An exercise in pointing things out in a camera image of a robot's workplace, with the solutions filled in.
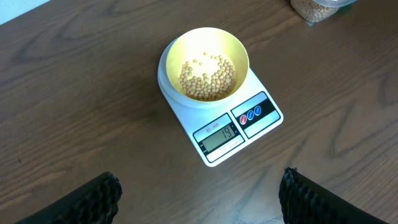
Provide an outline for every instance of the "scale buttons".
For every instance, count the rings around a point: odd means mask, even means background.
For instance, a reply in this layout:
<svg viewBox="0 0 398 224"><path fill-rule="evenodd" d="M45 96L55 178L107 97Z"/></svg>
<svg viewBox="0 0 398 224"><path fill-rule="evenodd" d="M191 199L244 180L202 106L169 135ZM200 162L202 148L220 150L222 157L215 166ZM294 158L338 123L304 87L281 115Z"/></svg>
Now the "scale buttons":
<svg viewBox="0 0 398 224"><path fill-rule="evenodd" d="M247 119L246 115L244 114L244 115L242 115L242 116L239 118L239 121L241 122L242 125L244 125L244 124L246 124L246 122L248 121L248 119Z"/></svg>
<svg viewBox="0 0 398 224"><path fill-rule="evenodd" d="M260 107L260 106L256 106L256 107L254 108L254 114L255 114L256 116L259 116L259 115L261 114L261 107Z"/></svg>
<svg viewBox="0 0 398 224"><path fill-rule="evenodd" d="M248 111L248 120L253 120L253 118L254 118L254 112L253 112L253 110L249 110Z"/></svg>

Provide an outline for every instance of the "wooden table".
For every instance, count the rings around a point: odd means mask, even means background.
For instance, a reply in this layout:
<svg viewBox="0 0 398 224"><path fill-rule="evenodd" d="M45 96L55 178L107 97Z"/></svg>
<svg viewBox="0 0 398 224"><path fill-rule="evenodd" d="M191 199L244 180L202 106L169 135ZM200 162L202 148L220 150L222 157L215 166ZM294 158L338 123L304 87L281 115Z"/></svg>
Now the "wooden table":
<svg viewBox="0 0 398 224"><path fill-rule="evenodd" d="M398 223L397 1L308 26L287 1L53 0L0 26L0 220L104 171L115 223L281 223L285 167ZM215 168L161 94L165 47L197 27L246 46L284 123Z"/></svg>

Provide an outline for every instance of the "glass jar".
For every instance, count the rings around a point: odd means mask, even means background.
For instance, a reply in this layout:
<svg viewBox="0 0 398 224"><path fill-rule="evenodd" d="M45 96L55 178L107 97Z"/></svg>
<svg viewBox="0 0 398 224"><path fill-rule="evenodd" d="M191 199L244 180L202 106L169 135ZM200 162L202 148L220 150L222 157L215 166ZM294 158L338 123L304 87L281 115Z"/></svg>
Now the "glass jar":
<svg viewBox="0 0 398 224"><path fill-rule="evenodd" d="M340 7L346 6L356 0L290 0L292 7L308 22L322 21Z"/></svg>

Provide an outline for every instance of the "bowl rim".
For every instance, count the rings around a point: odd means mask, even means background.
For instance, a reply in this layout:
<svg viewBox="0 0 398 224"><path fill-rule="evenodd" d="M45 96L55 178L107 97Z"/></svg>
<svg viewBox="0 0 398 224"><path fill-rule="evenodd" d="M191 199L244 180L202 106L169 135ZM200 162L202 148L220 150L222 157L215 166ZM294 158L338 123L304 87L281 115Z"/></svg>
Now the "bowl rim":
<svg viewBox="0 0 398 224"><path fill-rule="evenodd" d="M238 43L242 46L244 52L246 53L246 59L247 59L247 61L248 61L248 70L247 70L247 72L246 72L246 76L244 77L244 80L243 80L241 86L240 86L234 93L232 93L231 95L227 96L226 98L222 98L222 99L220 99L220 100L214 100L214 101L200 101L200 100L195 100L195 99L193 99L193 98L188 97L188 96L185 95L185 94L180 93L180 92L174 87L174 85L173 85L173 83L172 83L172 81L171 81L171 79L170 79L170 77L169 77L169 74L167 73L167 59L169 58L170 52L172 51L173 47L175 46L175 43L177 43L178 40L180 40L180 38L181 38L182 36L184 36L185 34L188 34L188 33L190 33L190 32L193 32L193 31L196 31L196 30L200 30L200 29L214 29L214 30L220 30L220 31L222 31L222 32L225 32L225 33L231 35L233 38L235 38L235 39L238 41ZM196 29L192 29L192 30L190 30L190 31L187 31L187 32L183 33L182 35L180 35L179 37L176 38L176 40L175 40L175 42L173 43L173 45L171 46L169 52L167 52L165 68L166 68L165 71L166 71L167 78L169 79L169 82L170 82L170 84L173 86L173 88L174 88L175 91L177 91L177 92L178 92L179 94L181 94L182 96L188 98L189 100L192 100L192 101L194 101L194 102L207 105L207 104L220 103L221 101L230 100L231 97L234 96L234 95L236 94L236 92L238 92L238 90L243 86L244 82L246 81L246 78L248 77L248 72L249 72L249 69L250 69L250 60L249 60L249 54L248 54L246 48L244 47L244 45L242 44L242 42L241 42L237 37L235 37L233 34L231 34L230 32L225 31L225 30L223 30L223 29L215 28L215 27L200 27L200 28L196 28Z"/></svg>

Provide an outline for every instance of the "white kitchen scale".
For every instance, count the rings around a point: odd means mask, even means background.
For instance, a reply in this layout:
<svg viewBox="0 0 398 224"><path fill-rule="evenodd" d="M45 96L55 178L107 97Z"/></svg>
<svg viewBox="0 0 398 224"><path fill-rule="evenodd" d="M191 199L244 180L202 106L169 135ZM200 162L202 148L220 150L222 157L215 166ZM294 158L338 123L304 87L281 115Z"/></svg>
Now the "white kitchen scale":
<svg viewBox="0 0 398 224"><path fill-rule="evenodd" d="M228 101L201 104L182 96L166 74L173 43L160 58L159 86L206 165L217 166L283 122L280 109L251 69Z"/></svg>

